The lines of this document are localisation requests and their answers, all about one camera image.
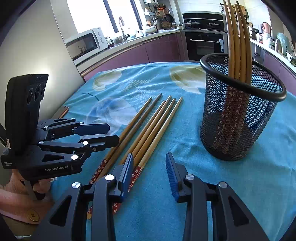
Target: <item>kitchen faucet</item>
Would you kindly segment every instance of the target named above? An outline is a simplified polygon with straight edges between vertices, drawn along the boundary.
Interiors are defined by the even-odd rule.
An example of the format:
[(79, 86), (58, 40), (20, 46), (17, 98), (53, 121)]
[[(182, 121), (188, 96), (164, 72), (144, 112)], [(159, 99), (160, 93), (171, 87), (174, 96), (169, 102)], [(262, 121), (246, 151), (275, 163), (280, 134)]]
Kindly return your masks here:
[(118, 20), (119, 20), (119, 25), (120, 25), (120, 28), (121, 28), (121, 31), (122, 31), (122, 39), (125, 42), (125, 41), (127, 41), (127, 39), (126, 39), (126, 35), (125, 35), (125, 33), (124, 33), (123, 29), (122, 29), (122, 26), (124, 26), (124, 21), (123, 21), (122, 17), (119, 17)]

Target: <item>mesh pencil holder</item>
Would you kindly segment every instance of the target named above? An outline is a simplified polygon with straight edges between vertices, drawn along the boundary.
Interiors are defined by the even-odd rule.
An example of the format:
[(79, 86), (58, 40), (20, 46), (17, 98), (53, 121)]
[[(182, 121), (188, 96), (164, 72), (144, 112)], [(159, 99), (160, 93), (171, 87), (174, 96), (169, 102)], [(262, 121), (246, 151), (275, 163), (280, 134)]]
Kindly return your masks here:
[(207, 73), (200, 138), (213, 156), (236, 161), (255, 143), (287, 91), (278, 77), (254, 61), (251, 85), (229, 77), (228, 61), (228, 54), (220, 53), (200, 60)]

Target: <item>gold button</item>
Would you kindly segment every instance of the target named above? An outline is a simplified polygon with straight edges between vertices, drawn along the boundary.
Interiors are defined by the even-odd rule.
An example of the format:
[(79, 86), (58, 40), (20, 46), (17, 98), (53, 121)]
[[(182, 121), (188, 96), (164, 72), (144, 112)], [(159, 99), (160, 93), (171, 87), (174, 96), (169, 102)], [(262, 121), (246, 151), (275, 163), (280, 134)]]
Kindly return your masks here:
[(86, 218), (87, 218), (87, 220), (91, 219), (91, 214), (90, 213), (87, 213)]
[(27, 211), (27, 215), (28, 215), (29, 219), (31, 219), (33, 222), (38, 222), (39, 221), (39, 215), (35, 210), (29, 209)]

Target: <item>window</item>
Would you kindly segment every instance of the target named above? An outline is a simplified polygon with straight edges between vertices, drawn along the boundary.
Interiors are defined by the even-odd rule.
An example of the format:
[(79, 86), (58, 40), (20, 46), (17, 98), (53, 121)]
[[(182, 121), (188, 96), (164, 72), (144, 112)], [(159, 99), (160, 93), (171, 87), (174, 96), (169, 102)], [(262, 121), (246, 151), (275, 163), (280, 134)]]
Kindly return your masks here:
[[(109, 14), (104, 1), (111, 9)], [(140, 30), (138, 22), (141, 21), (136, 17), (139, 14), (134, 12), (130, 0), (67, 0), (67, 3), (78, 33), (101, 27), (104, 36), (111, 37), (120, 31), (119, 17), (125, 23), (125, 34)]]

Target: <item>oven door handle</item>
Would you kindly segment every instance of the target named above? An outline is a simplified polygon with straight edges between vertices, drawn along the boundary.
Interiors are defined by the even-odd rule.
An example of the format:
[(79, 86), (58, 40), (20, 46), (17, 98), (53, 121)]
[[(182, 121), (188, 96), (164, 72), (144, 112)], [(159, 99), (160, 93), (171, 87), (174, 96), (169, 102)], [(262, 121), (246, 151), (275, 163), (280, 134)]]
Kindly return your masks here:
[(210, 43), (217, 43), (219, 44), (219, 41), (208, 41), (208, 40), (195, 40), (195, 39), (190, 39), (190, 41), (201, 41), (201, 42), (210, 42)]

